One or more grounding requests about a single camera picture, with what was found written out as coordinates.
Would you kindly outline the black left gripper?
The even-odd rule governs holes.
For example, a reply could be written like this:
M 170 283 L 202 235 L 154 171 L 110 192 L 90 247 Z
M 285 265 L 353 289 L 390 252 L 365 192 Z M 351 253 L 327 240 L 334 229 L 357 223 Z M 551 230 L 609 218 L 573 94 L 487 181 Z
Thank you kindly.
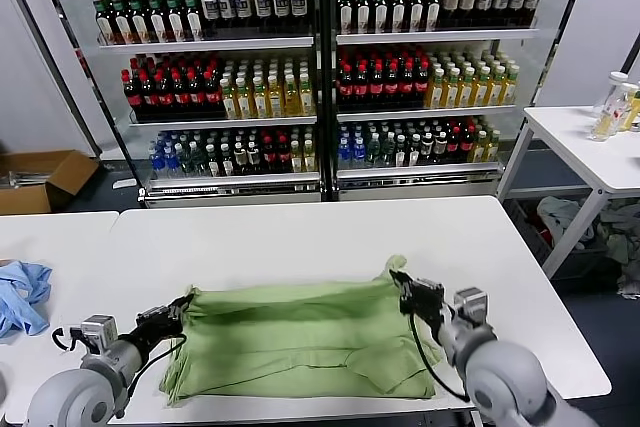
M 182 333 L 182 321 L 193 299 L 192 294 L 179 297 L 169 306 L 151 308 L 136 317 L 135 335 L 146 343 L 159 343 L 161 340 Z

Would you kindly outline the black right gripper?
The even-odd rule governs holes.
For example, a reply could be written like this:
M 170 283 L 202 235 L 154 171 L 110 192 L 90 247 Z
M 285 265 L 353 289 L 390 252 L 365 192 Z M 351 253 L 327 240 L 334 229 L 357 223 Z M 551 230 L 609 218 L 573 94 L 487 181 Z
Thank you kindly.
M 401 270 L 390 270 L 389 274 L 394 284 L 401 291 L 406 291 L 400 295 L 399 309 L 403 315 L 408 315 L 409 323 L 414 325 L 419 319 L 429 328 L 441 328 L 448 310 L 444 286 L 429 280 L 410 278 Z

